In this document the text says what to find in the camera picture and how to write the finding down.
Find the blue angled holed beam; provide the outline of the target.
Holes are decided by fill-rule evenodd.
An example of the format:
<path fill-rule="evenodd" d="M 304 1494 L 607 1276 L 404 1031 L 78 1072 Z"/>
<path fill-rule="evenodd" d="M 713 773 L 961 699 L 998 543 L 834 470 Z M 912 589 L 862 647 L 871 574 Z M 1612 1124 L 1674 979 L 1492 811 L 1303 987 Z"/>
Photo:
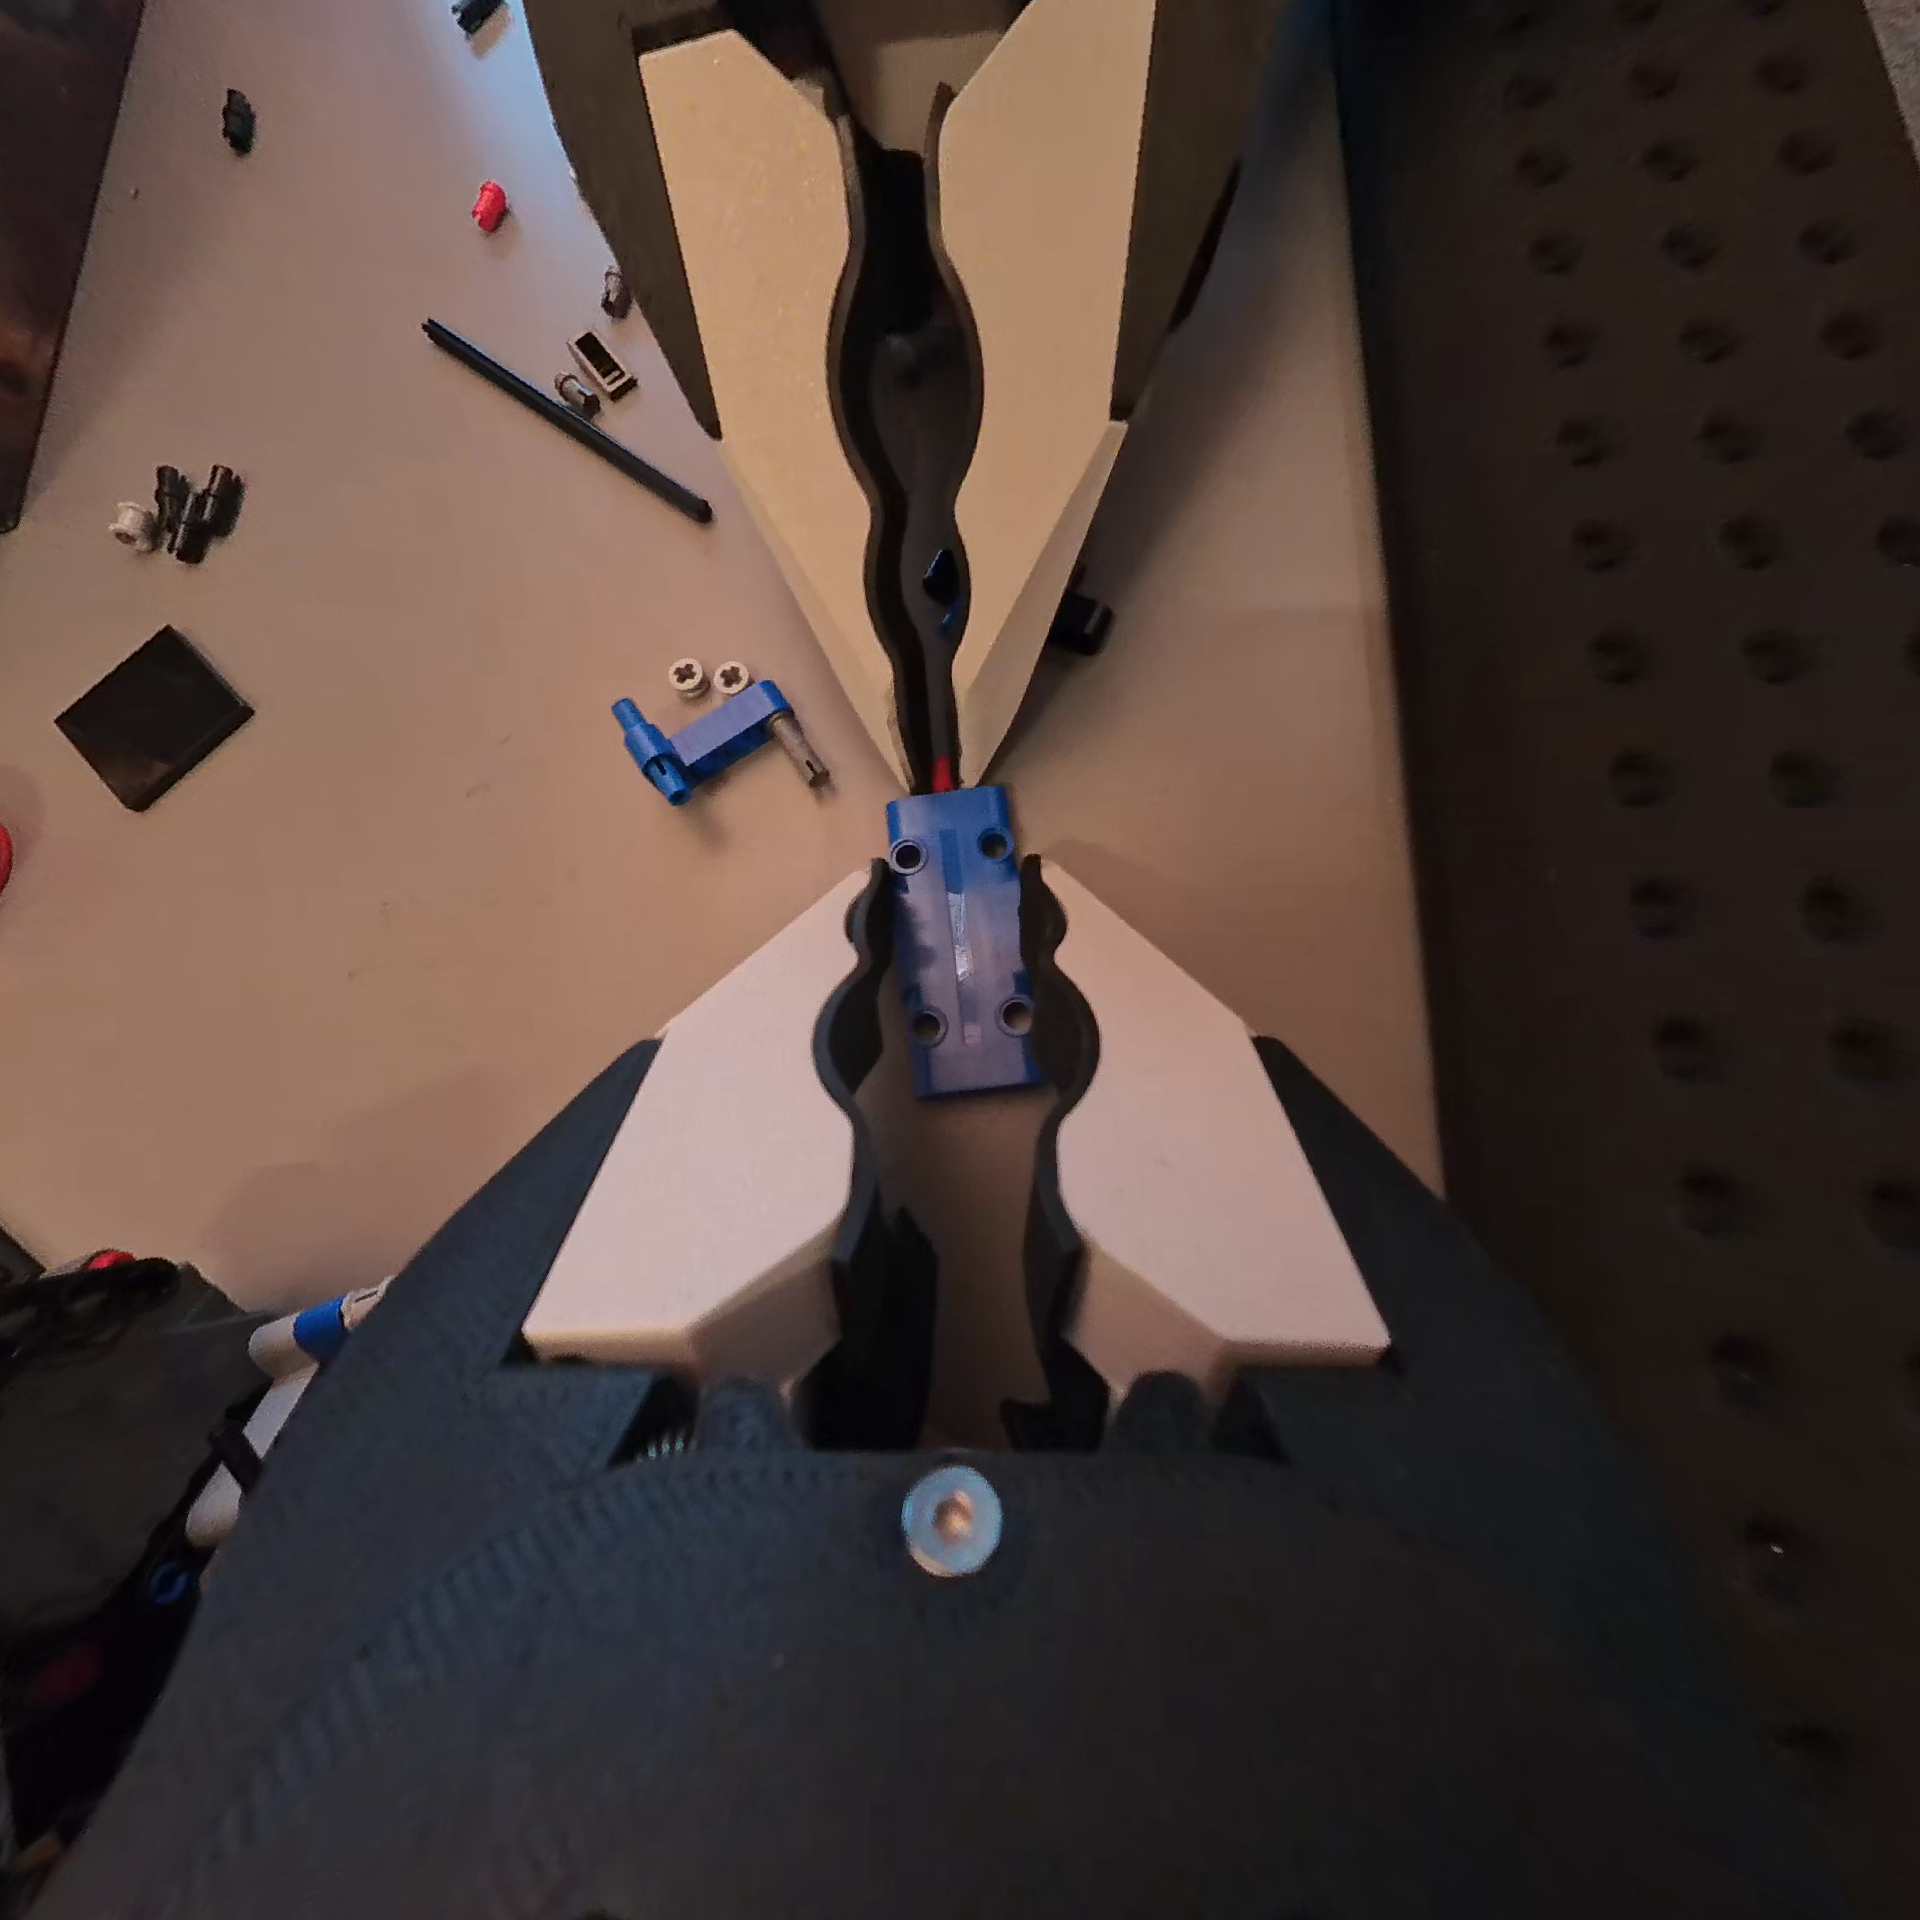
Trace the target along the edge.
<path fill-rule="evenodd" d="M 711 779 L 774 745 L 778 723 L 794 718 L 776 681 L 745 685 L 676 734 L 660 732 L 631 699 L 615 702 L 610 713 L 641 776 L 670 807 L 683 807 Z"/>

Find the cluster of black pins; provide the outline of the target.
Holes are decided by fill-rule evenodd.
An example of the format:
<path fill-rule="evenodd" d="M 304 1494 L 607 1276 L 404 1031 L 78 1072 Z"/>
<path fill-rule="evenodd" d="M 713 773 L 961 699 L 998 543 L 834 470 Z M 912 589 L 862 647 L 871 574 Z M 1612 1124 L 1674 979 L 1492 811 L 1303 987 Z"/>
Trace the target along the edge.
<path fill-rule="evenodd" d="M 204 483 L 183 497 L 171 553 L 183 565 L 202 565 L 216 542 L 227 540 L 246 508 L 248 483 L 227 465 L 209 469 Z"/>

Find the blue holed panel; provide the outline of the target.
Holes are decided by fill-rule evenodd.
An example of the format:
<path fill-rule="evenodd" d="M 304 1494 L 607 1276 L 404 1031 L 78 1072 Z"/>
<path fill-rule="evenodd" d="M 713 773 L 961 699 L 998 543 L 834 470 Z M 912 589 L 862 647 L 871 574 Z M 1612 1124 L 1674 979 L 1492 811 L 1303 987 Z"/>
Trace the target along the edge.
<path fill-rule="evenodd" d="M 1035 993 L 1022 949 L 1022 876 L 1001 783 L 887 807 L 897 974 L 920 1100 L 1034 1088 Z"/>

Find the black dimpled mat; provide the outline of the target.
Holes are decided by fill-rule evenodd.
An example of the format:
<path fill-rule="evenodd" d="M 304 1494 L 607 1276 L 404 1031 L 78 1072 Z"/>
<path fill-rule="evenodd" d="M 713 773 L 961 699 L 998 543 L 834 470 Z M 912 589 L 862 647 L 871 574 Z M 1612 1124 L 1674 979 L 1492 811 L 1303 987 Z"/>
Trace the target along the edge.
<path fill-rule="evenodd" d="M 1448 1188 L 1915 1916 L 1918 216 L 1863 5 L 1334 5 Z"/>

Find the long black axle rod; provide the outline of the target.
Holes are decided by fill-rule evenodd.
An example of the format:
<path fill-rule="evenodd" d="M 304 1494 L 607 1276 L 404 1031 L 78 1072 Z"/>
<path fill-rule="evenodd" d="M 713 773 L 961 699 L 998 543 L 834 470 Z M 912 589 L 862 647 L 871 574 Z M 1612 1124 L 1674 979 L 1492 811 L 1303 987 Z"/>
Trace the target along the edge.
<path fill-rule="evenodd" d="M 626 448 L 598 423 L 588 420 L 576 408 L 570 408 L 561 395 L 537 389 L 531 379 L 522 376 L 513 368 L 506 368 L 492 355 L 483 352 L 483 348 L 473 345 L 466 335 L 440 319 L 424 319 L 422 334 L 456 366 L 480 376 L 495 393 L 503 393 L 507 399 L 518 401 L 522 411 L 543 419 L 546 424 L 562 431 L 562 436 L 572 444 L 588 448 L 593 456 L 636 483 L 672 512 L 700 526 L 713 524 L 713 504 L 706 496 L 695 494 L 691 487 L 643 459 L 633 448 Z"/>

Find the toy truck set box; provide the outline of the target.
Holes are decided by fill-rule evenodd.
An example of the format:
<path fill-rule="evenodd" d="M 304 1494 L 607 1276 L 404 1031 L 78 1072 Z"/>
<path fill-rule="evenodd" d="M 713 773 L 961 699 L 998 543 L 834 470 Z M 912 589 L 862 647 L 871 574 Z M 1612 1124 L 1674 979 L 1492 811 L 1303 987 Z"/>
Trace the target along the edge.
<path fill-rule="evenodd" d="M 2 529 L 27 504 L 142 3 L 2 5 Z"/>

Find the black toy truck model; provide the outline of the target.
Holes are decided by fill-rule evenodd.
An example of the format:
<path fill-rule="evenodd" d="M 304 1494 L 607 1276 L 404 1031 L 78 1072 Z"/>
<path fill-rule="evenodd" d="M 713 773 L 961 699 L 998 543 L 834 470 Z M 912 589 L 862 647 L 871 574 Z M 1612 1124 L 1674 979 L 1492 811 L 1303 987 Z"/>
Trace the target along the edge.
<path fill-rule="evenodd" d="M 249 1311 L 164 1256 L 4 1273 L 4 1916 L 84 1832 L 279 1430 L 388 1285 Z"/>

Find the grey desk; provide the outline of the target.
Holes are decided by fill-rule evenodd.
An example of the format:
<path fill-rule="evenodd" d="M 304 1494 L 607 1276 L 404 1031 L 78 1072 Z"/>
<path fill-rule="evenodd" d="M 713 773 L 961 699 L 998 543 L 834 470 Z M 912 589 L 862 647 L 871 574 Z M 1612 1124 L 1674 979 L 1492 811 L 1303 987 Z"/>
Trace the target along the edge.
<path fill-rule="evenodd" d="M 1327 27 L 1265 77 L 1232 216 L 1089 542 L 1105 651 L 1000 775 L 1020 840 L 1442 1181 Z M 257 109 L 222 136 L 227 89 Z M 473 227 L 476 187 L 513 212 Z M 644 325 L 612 429 L 697 526 L 452 366 L 528 376 L 608 251 L 522 15 L 150 5 L 33 497 L 4 537 L 4 1224 L 303 1305 L 392 1276 L 624 1046 L 881 846 L 895 779 Z M 202 565 L 111 534 L 156 465 L 248 497 Z M 257 708 L 150 811 L 55 719 L 163 627 Z M 670 807 L 668 668 L 778 743 Z"/>

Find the black square printed tile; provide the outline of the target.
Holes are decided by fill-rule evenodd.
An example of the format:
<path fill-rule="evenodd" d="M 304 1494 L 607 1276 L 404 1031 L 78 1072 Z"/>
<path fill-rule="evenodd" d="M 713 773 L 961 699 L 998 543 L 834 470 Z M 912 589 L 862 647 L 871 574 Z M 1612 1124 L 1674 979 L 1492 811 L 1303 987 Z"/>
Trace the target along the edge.
<path fill-rule="evenodd" d="M 114 800 L 150 811 L 252 718 L 252 702 L 179 627 L 163 627 L 55 718 Z"/>

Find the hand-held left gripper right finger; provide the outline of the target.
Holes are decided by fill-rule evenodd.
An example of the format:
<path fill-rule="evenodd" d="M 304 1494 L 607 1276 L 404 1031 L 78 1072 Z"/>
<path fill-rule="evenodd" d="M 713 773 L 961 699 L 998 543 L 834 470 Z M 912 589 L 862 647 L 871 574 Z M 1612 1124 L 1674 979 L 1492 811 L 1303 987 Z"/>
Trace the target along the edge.
<path fill-rule="evenodd" d="M 1020 897 L 1051 1096 L 1025 1215 L 1046 1399 L 1027 1448 L 1097 1448 L 1146 1380 L 1367 1367 L 1390 1332 L 1255 1031 L 1058 861 Z"/>

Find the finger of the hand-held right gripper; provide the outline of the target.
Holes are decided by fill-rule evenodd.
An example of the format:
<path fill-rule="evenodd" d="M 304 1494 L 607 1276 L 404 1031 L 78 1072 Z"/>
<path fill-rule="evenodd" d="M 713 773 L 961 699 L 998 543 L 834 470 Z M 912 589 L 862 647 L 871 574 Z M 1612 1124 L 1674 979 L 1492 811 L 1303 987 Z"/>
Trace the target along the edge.
<path fill-rule="evenodd" d="M 928 109 L 928 216 L 977 349 L 954 501 L 967 615 L 952 661 L 955 776 L 985 783 L 1113 478 L 1120 311 L 1153 3 L 1039 3 Z"/>
<path fill-rule="evenodd" d="M 902 580 L 905 484 L 873 408 L 856 123 L 735 27 L 650 49 L 639 71 L 719 445 L 856 716 L 923 791 L 928 670 Z"/>

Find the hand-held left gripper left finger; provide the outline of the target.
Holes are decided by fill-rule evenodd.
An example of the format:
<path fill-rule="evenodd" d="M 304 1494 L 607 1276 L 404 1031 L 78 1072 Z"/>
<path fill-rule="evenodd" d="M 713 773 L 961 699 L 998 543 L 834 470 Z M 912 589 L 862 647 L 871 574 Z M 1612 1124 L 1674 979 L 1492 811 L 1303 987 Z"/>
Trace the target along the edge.
<path fill-rule="evenodd" d="M 895 943 L 873 861 L 670 1020 L 522 1320 L 532 1356 L 759 1380 L 825 1448 L 922 1437 L 938 1255 L 857 1102 Z"/>

